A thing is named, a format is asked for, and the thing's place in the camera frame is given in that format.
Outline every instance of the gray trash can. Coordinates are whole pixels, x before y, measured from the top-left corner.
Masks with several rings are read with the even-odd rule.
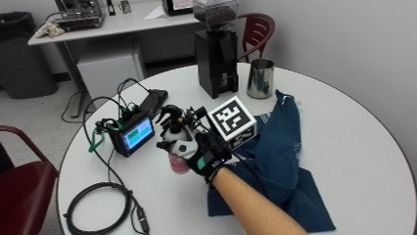
[[[31,13],[0,14],[0,85],[13,99],[51,95],[56,81],[39,46],[28,46],[35,33]]]

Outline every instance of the stainless steel pitcher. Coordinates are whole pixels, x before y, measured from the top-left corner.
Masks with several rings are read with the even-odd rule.
[[[256,99],[265,99],[273,90],[273,61],[256,59],[251,63],[247,94]]]
[[[129,1],[123,0],[120,1],[120,10],[124,14],[132,13]]]

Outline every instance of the dark red chair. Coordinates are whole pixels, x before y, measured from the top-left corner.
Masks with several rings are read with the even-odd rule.
[[[15,167],[0,143],[0,234],[35,235],[47,215],[57,170],[21,130],[0,125],[24,140],[40,158]]]
[[[243,39],[244,54],[237,57],[237,61],[245,58],[249,63],[249,54],[260,51],[263,57],[267,43],[275,32],[275,21],[273,18],[261,13],[248,13],[237,17],[237,19],[247,19],[245,32]]]

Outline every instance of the blue cloth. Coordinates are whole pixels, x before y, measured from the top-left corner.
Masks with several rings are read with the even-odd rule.
[[[301,150],[300,115],[291,95],[276,90],[271,115],[256,116],[259,135],[239,149],[256,170],[271,201],[312,232],[336,229],[309,170],[299,167]],[[263,193],[260,184],[241,163],[227,166]],[[208,190],[208,215],[232,214],[215,188]]]

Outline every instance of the black glove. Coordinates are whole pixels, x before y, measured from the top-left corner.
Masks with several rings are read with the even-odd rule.
[[[220,140],[211,133],[197,133],[199,150],[189,160],[188,167],[211,183],[216,172],[224,163],[232,159],[231,153],[223,147]]]

